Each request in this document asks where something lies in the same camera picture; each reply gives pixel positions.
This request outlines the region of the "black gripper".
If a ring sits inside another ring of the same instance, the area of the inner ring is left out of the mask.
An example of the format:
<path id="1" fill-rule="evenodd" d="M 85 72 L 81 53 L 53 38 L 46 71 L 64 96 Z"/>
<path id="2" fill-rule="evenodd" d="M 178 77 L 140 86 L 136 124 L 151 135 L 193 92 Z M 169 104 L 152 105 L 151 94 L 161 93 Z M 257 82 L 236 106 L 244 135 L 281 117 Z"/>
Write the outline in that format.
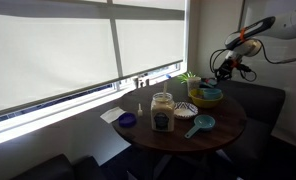
<path id="1" fill-rule="evenodd" d="M 236 68 L 241 73 L 251 72 L 251 69 L 242 64 L 239 60 L 235 59 L 226 59 L 221 66 L 215 70 L 215 77 L 217 80 L 228 80 L 232 78 L 232 71 Z"/>

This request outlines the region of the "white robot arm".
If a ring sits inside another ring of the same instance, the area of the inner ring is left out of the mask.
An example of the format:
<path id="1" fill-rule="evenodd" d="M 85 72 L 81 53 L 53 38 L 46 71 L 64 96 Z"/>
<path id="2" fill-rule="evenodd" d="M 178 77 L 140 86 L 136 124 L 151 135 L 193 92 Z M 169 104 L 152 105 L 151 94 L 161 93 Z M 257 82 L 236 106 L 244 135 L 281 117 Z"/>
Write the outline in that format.
<path id="1" fill-rule="evenodd" d="M 270 61 L 263 43 L 256 39 L 256 36 L 268 36 L 284 40 L 295 39 L 296 9 L 278 16 L 266 17 L 231 33 L 224 43 L 228 54 L 220 67 L 213 70 L 218 81 L 231 79 L 234 68 L 240 72 L 243 78 L 245 78 L 246 73 L 253 73 L 256 77 L 256 73 L 242 63 L 242 58 L 244 56 L 255 56 L 260 50 L 263 50 L 264 58 L 271 64 L 286 64 L 296 61 L 296 58 Z"/>

